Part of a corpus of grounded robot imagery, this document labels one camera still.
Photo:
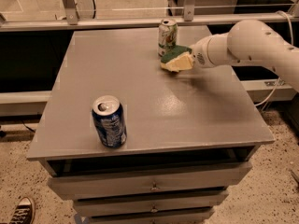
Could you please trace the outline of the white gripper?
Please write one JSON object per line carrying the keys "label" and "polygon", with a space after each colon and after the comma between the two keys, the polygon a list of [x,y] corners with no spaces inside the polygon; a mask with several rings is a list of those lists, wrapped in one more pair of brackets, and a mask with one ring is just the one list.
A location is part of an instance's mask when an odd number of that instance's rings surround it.
{"label": "white gripper", "polygon": [[233,56],[228,50],[227,41],[227,33],[207,36],[191,45],[192,57],[184,53],[168,63],[161,62],[160,66],[170,72],[179,72],[193,69],[193,62],[202,68],[230,64]]}

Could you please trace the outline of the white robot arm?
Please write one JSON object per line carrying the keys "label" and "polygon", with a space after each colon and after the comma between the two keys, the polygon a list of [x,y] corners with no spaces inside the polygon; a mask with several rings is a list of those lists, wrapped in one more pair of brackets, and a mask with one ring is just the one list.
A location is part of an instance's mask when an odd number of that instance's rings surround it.
{"label": "white robot arm", "polygon": [[228,33],[206,36],[189,47],[175,46],[161,58],[161,67],[170,72],[195,65],[261,66],[299,91],[299,48],[261,21],[240,21]]}

